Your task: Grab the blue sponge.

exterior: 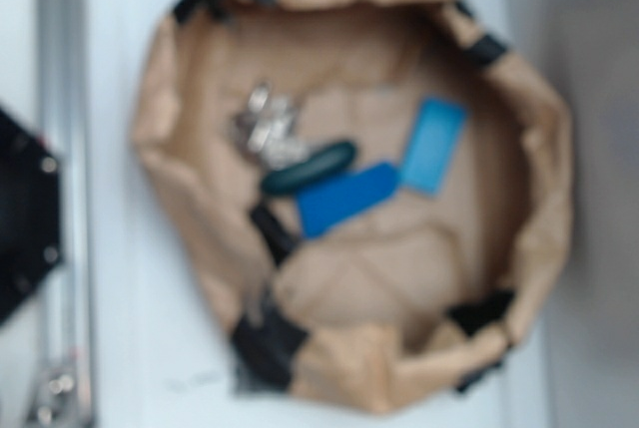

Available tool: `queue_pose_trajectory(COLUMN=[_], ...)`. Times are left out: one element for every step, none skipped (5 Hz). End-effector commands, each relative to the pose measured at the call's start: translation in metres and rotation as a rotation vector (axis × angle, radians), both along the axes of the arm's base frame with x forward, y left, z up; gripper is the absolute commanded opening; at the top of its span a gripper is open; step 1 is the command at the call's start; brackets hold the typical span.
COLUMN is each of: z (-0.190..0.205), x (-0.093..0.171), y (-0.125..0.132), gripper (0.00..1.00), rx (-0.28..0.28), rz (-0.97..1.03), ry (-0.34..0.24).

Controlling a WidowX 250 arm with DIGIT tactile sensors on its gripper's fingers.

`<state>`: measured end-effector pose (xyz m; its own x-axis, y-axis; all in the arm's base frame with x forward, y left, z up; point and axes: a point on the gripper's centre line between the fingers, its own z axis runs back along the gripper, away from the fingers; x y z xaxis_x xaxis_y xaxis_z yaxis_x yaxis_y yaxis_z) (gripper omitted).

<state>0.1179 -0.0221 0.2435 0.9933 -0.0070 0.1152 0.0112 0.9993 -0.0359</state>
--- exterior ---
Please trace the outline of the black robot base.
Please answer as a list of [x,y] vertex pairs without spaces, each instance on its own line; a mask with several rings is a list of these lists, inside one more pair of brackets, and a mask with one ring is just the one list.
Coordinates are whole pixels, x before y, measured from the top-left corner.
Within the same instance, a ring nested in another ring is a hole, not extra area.
[[42,137],[1,110],[1,322],[63,259],[61,166]]

